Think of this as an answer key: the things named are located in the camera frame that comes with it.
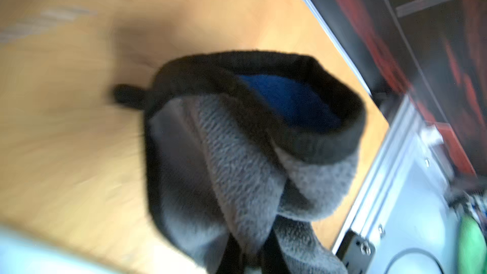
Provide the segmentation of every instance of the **black cable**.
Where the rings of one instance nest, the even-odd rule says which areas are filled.
[[[394,257],[391,259],[391,261],[389,261],[389,264],[387,265],[386,271],[384,272],[384,274],[389,273],[391,267],[399,258],[401,258],[405,255],[408,255],[408,254],[413,254],[413,253],[419,253],[419,254],[423,254],[423,255],[429,257],[430,259],[432,259],[436,263],[436,265],[440,269],[441,274],[445,274],[445,272],[443,271],[443,268],[441,267],[440,261],[435,256],[433,256],[433,254],[431,254],[430,252],[425,251],[423,249],[419,249],[419,248],[405,249],[405,250],[397,253],[396,255],[394,255]]]

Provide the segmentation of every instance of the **wooden table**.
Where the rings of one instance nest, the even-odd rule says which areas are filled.
[[[314,225],[326,247],[388,129],[301,0],[0,0],[0,27],[0,221],[122,271],[195,266],[149,220],[141,115],[112,105],[114,83],[195,52],[315,56],[368,111],[350,194]]]

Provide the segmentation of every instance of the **blue lining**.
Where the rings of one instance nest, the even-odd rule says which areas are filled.
[[[341,119],[308,83],[266,74],[239,77],[258,92],[273,112],[281,116],[289,126],[326,132],[341,125]]]

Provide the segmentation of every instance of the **gray fabric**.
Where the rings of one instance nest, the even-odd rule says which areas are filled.
[[[358,152],[334,164],[307,164],[275,146],[289,177],[279,215],[300,221],[330,216],[340,205],[355,177]]]
[[[291,273],[345,274],[302,221],[332,214],[355,175],[357,153],[307,164],[273,144],[259,117],[258,108],[214,94],[173,99],[150,120],[164,163],[168,236],[210,273],[228,233],[252,258],[273,231]]]
[[[345,274],[344,264],[316,238],[309,222],[278,216],[274,233],[291,273]]]

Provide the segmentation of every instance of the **red and black poster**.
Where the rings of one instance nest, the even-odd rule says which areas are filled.
[[[487,0],[311,0],[376,104],[409,93],[459,173],[487,176]]]

